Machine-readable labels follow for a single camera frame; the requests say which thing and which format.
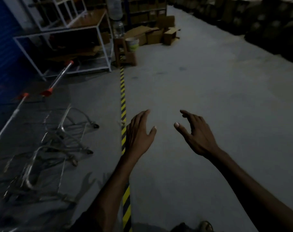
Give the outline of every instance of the hand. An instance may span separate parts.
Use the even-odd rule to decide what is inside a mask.
[[[126,128],[126,153],[140,158],[151,146],[156,134],[156,126],[146,133],[146,120],[150,110],[142,111],[131,120]]]
[[[184,110],[180,110],[180,112],[183,114],[183,117],[188,119],[191,127],[191,134],[179,123],[174,123],[174,127],[182,134],[191,149],[204,157],[208,157],[211,153],[218,151],[219,147],[205,120],[201,116],[194,115]]]

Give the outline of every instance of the gray floor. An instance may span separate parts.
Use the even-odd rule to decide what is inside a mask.
[[[293,64],[181,10],[168,7],[168,14],[180,40],[140,47],[138,66],[125,68],[128,120],[151,109],[148,129],[158,129],[130,177],[133,231],[194,228],[201,220],[215,231],[256,231],[226,180],[173,124],[189,128],[179,109],[202,115],[220,147],[293,209]],[[121,155],[119,90],[118,70],[69,78],[57,90],[100,125],[83,139],[94,155],[78,154],[79,166],[65,171],[61,190],[78,206],[34,204],[3,214],[24,212],[21,224],[61,224],[87,209]]]

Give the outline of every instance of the forearm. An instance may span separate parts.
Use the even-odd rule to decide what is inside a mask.
[[[293,210],[257,183],[224,151],[209,160],[226,178],[259,231],[293,231]]]
[[[113,230],[125,185],[137,161],[137,158],[131,157],[130,153],[125,153],[88,209],[88,213],[104,232]]]

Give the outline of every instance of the bucket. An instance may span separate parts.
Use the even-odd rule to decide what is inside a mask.
[[[129,37],[129,38],[126,38],[125,41],[127,43],[127,46],[129,48],[130,52],[136,51],[136,49],[139,46],[139,39],[134,38],[134,37]]]

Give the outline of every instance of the person's left arm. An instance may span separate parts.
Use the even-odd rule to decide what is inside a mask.
[[[139,158],[154,141],[156,127],[153,127],[149,134],[146,133],[146,120],[149,113],[150,110],[139,113],[127,125],[124,155],[94,202],[70,228],[70,232],[113,230],[129,175]]]

